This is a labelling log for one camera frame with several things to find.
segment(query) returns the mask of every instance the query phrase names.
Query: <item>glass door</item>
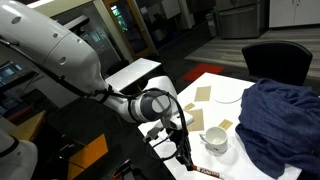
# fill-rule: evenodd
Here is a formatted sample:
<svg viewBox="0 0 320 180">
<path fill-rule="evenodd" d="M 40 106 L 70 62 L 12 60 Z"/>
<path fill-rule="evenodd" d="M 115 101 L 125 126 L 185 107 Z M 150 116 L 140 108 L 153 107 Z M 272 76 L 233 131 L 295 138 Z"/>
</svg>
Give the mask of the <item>glass door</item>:
<svg viewBox="0 0 320 180">
<path fill-rule="evenodd" d="M 104 4 L 135 59 L 154 53 L 152 41 L 133 1 L 104 0 Z"/>
</svg>

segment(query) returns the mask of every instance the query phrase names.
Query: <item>navy towel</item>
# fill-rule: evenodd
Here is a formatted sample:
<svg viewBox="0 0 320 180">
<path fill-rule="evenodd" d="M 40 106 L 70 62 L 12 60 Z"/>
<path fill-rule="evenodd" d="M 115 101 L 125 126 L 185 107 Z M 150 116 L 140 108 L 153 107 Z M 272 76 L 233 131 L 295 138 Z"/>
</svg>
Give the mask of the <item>navy towel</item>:
<svg viewBox="0 0 320 180">
<path fill-rule="evenodd" d="M 242 95 L 236 132 L 251 161 L 272 178 L 291 164 L 320 173 L 320 98 L 309 88 L 261 79 Z"/>
</svg>

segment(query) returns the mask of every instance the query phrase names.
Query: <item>white cup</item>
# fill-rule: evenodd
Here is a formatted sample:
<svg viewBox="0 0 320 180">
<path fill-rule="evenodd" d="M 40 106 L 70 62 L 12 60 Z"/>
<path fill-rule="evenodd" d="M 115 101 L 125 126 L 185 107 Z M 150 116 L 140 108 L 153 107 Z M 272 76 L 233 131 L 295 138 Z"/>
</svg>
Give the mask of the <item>white cup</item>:
<svg viewBox="0 0 320 180">
<path fill-rule="evenodd" d="M 221 127 L 212 127 L 206 134 L 199 134 L 200 138 L 208 143 L 210 150 L 217 153 L 224 153 L 228 150 L 228 135 Z"/>
</svg>

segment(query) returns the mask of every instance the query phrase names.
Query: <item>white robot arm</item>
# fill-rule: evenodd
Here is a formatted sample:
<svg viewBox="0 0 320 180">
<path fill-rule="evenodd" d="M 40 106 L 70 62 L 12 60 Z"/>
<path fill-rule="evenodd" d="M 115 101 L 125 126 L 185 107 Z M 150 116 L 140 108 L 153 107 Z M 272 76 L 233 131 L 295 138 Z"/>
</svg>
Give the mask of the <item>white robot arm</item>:
<svg viewBox="0 0 320 180">
<path fill-rule="evenodd" d="M 70 91 L 102 102 L 128 122 L 161 119 L 146 142 L 154 139 L 163 128 L 180 132 L 177 134 L 181 134 L 181 142 L 175 142 L 174 155 L 186 154 L 190 159 L 188 166 L 192 164 L 190 147 L 185 141 L 186 125 L 193 118 L 182 112 L 168 77 L 149 80 L 147 90 L 140 94 L 123 95 L 102 78 L 98 55 L 90 45 L 64 26 L 16 1 L 0 1 L 0 43 L 1 58 L 42 71 Z M 0 137 L 0 140 L 8 141 L 8 138 Z"/>
</svg>

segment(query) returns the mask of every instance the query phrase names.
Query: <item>office chair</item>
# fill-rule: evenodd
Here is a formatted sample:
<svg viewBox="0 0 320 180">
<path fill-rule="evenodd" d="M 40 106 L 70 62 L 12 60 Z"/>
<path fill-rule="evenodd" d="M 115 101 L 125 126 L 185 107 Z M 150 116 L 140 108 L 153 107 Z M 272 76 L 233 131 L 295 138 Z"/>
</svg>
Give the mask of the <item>office chair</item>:
<svg viewBox="0 0 320 180">
<path fill-rule="evenodd" d="M 305 47 L 288 41 L 266 41 L 242 48 L 251 80 L 269 78 L 302 86 L 312 60 Z"/>
</svg>

